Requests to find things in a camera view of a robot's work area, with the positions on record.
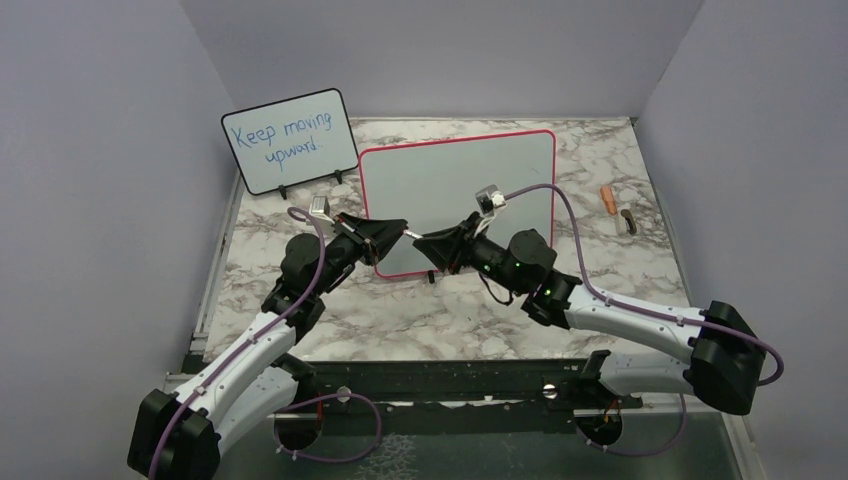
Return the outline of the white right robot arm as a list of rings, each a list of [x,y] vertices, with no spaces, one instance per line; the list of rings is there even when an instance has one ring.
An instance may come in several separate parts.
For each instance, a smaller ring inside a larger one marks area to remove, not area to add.
[[[632,393],[693,395],[724,413],[747,415],[760,385],[765,345],[735,307],[712,301],[706,309],[668,307],[593,290],[557,271],[557,254],[534,229],[500,246],[477,227],[472,213],[460,224],[415,238],[413,246],[438,270],[471,268],[516,296],[544,326],[599,332],[651,348],[609,354],[577,380],[579,398],[600,407]]]

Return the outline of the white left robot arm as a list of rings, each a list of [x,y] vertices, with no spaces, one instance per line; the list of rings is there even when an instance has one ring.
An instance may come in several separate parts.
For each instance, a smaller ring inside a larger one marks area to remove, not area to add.
[[[374,266],[407,229],[402,219],[369,220],[347,213],[329,222],[326,241],[320,220],[297,207],[311,233],[285,246],[281,275],[247,329],[214,361],[166,393],[152,390],[141,402],[127,464],[148,479],[211,479],[224,454],[272,412],[298,411],[313,401],[307,366],[293,372],[281,358],[315,326],[332,291],[357,263]]]

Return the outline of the pink framed whiteboard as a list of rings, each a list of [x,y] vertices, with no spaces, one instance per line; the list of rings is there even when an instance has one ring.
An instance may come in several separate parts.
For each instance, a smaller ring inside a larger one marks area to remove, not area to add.
[[[501,246],[521,230],[534,229],[554,241],[556,136],[547,129],[374,147],[359,158],[366,215],[404,219],[424,234],[453,227],[478,210],[475,195],[495,185],[510,200],[486,235]]]

